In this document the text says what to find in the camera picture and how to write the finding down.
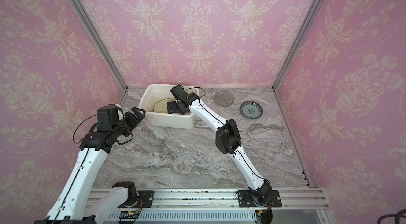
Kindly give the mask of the beige willow painted plate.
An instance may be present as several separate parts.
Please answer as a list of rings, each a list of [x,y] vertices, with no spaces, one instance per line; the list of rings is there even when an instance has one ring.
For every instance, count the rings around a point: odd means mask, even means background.
[[[172,99],[172,98],[166,98],[166,99],[163,99],[163,100],[157,102],[153,108],[153,112],[167,114],[168,113],[168,103],[174,102],[174,101],[176,101],[176,100]]]

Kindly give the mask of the small blue patterned dish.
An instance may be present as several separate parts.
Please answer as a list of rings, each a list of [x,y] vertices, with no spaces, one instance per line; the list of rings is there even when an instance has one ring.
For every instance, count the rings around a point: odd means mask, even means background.
[[[258,119],[263,115],[262,107],[253,101],[246,101],[240,106],[242,115],[249,119]]]

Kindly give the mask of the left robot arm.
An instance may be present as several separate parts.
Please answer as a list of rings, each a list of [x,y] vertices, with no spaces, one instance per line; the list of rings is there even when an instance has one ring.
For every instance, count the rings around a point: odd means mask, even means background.
[[[119,137],[130,142],[133,130],[145,118],[146,111],[133,107],[123,112],[120,105],[109,104],[98,109],[97,121],[79,141],[76,164],[55,204],[38,224],[102,224],[119,206],[142,207],[134,182],[117,182],[93,207],[86,203],[96,176]]]

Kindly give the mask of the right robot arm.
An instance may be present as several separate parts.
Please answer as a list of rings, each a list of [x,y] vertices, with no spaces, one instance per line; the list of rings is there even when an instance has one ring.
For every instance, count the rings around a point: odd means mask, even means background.
[[[182,85],[170,89],[175,101],[167,104],[169,114],[191,113],[205,122],[215,133],[219,151],[228,155],[246,179],[252,198],[259,207],[270,205],[273,191],[270,182],[255,168],[247,156],[236,121],[226,119],[210,109],[196,93],[188,93]]]

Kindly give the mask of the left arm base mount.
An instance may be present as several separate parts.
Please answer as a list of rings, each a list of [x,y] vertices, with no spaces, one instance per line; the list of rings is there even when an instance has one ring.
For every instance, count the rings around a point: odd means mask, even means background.
[[[152,190],[141,190],[137,191],[136,194],[131,193],[129,201],[124,203],[123,206],[126,208],[151,208],[153,204],[154,191]]]

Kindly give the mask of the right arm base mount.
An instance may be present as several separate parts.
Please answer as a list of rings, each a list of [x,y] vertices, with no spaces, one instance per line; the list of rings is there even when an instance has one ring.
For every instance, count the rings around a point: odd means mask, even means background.
[[[261,199],[260,196],[252,190],[238,190],[235,194],[240,208],[280,208],[282,207],[279,191],[272,190],[269,196]]]

